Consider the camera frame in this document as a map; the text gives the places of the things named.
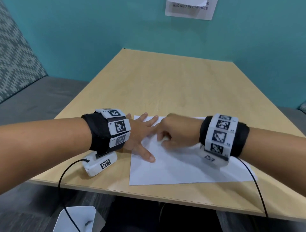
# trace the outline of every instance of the white paper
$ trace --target white paper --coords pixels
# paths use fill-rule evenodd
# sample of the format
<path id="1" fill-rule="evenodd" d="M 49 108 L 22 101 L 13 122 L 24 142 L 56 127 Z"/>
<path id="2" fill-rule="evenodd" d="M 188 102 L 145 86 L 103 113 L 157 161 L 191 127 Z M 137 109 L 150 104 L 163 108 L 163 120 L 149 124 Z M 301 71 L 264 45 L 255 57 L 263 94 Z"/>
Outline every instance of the white paper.
<path id="1" fill-rule="evenodd" d="M 204 6 L 192 6 L 188 4 L 181 4 L 177 2 L 166 2 L 166 16 L 183 17 L 183 18 L 194 18 L 212 20 L 214 11 L 218 0 L 208 0 Z"/>
<path id="2" fill-rule="evenodd" d="M 253 181 L 245 166 L 234 157 L 230 157 L 229 164 L 225 167 L 210 166 L 204 159 L 205 154 L 199 149 L 200 144 L 169 152 L 157 141 L 156 135 L 145 138 L 142 144 L 155 156 L 156 161 L 149 163 L 132 154 L 130 185 Z"/>
<path id="3" fill-rule="evenodd" d="M 207 0 L 171 0 L 171 2 L 176 2 L 187 6 L 205 6 Z"/>

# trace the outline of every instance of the wooden table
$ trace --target wooden table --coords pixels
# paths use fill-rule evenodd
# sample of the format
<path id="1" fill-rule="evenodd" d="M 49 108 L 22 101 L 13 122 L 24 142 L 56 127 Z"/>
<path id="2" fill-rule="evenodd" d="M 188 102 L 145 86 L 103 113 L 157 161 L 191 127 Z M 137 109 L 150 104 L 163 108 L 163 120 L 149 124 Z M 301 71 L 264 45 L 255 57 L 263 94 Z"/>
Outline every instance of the wooden table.
<path id="1" fill-rule="evenodd" d="M 122 49 L 56 118 L 80 117 L 96 108 L 119 108 L 126 114 L 186 116 L 222 113 L 249 126 L 303 134 L 232 63 Z M 58 184 L 65 168 L 87 153 L 34 177 L 33 182 Z M 263 206 L 253 181 L 129 186 L 131 154 L 95 177 L 81 163 L 68 170 L 62 186 L 161 202 L 253 215 Z M 306 198 L 252 167 L 270 217 L 306 219 Z"/>

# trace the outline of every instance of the hand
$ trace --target hand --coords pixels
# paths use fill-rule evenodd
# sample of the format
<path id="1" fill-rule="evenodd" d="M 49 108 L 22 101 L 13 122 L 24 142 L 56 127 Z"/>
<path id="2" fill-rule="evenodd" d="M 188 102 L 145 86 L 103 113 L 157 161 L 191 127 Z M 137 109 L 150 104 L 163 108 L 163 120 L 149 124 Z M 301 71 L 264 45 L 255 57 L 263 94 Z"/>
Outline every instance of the hand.
<path id="1" fill-rule="evenodd" d="M 125 142 L 123 148 L 139 154 L 144 160 L 152 163 L 155 161 L 155 157 L 143 147 L 141 141 L 145 137 L 155 134 L 157 125 L 153 127 L 152 125 L 158 120 L 158 116 L 156 115 L 151 120 L 143 122 L 147 116 L 148 114 L 144 113 L 138 119 L 133 120 L 131 119 L 131 114 L 126 115 L 126 118 L 129 119 L 131 125 L 131 134 L 128 141 Z"/>
<path id="2" fill-rule="evenodd" d="M 164 136 L 169 137 L 169 140 L 162 142 L 166 149 L 191 147 L 199 143 L 202 122 L 202 119 L 168 114 L 156 125 L 157 140 L 162 140 Z"/>

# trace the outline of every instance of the teal wall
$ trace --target teal wall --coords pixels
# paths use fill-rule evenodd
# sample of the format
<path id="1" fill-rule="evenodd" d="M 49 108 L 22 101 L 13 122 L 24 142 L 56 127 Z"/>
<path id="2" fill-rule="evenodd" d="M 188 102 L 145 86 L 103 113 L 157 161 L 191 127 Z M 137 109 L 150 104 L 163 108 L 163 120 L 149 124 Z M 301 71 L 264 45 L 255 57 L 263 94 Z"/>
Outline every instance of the teal wall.
<path id="1" fill-rule="evenodd" d="M 274 104 L 306 100 L 304 0 L 219 0 L 212 21 L 166 17 L 166 0 L 4 3 L 50 76 L 91 80 L 125 47 L 234 61 Z"/>

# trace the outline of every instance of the left hand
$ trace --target left hand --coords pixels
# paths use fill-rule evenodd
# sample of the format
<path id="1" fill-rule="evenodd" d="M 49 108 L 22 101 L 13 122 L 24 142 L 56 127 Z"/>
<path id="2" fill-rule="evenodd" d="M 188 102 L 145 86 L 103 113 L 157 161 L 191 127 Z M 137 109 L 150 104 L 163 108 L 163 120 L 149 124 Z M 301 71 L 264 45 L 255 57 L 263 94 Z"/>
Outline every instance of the left hand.
<path id="1" fill-rule="evenodd" d="M 130 138 L 125 142 L 123 148 L 131 150 L 139 154 L 144 160 L 153 163 L 155 157 L 141 144 L 141 141 L 155 133 L 156 126 L 152 126 L 157 120 L 158 116 L 154 116 L 151 120 L 144 122 L 147 113 L 142 114 L 138 119 L 131 119 L 131 114 L 127 114 L 126 118 L 129 119 L 131 126 Z"/>

